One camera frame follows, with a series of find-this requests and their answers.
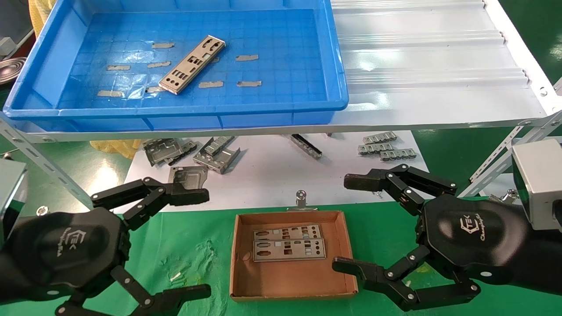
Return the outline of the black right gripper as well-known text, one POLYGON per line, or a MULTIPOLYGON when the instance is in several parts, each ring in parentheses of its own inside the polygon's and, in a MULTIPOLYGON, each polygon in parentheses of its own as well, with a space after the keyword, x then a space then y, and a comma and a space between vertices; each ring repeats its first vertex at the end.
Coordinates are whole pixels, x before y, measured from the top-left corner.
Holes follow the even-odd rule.
POLYGON ((470 302, 480 294, 480 287, 469 278, 514 281, 517 256, 530 234, 521 207, 456 198, 455 183, 409 165, 371 169, 365 175, 347 174, 344 187, 385 191, 412 216, 420 215, 416 228, 422 245, 389 269, 361 260, 333 258, 332 269, 354 275, 364 290, 385 294, 408 312, 470 302), (416 190, 436 198, 424 205, 416 190), (454 284, 418 290, 406 286, 403 279, 425 261, 454 284))

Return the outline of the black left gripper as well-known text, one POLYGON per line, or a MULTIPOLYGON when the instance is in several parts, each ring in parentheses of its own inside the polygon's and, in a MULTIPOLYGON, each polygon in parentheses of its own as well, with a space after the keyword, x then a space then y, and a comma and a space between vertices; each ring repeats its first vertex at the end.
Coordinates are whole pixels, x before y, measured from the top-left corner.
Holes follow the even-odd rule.
POLYGON ((70 298, 58 316, 106 316, 83 307, 87 298, 118 282, 138 306, 131 316, 177 316, 184 303, 211 296, 208 284, 179 287, 150 295, 124 264, 129 258, 129 230, 137 230, 165 206, 209 201, 207 189, 185 189, 151 177, 93 194, 94 210, 26 217, 9 236, 9 300, 49 301, 70 298), (134 202, 121 220, 111 210, 134 202))

